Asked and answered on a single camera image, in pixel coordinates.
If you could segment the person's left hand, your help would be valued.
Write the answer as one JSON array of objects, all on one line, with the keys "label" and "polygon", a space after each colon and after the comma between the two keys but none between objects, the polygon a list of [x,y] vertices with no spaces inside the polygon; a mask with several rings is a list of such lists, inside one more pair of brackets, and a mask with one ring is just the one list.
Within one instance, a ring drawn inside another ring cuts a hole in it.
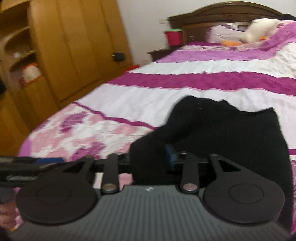
[{"label": "person's left hand", "polygon": [[11,230],[16,226],[15,196],[12,188],[1,187],[1,228]]}]

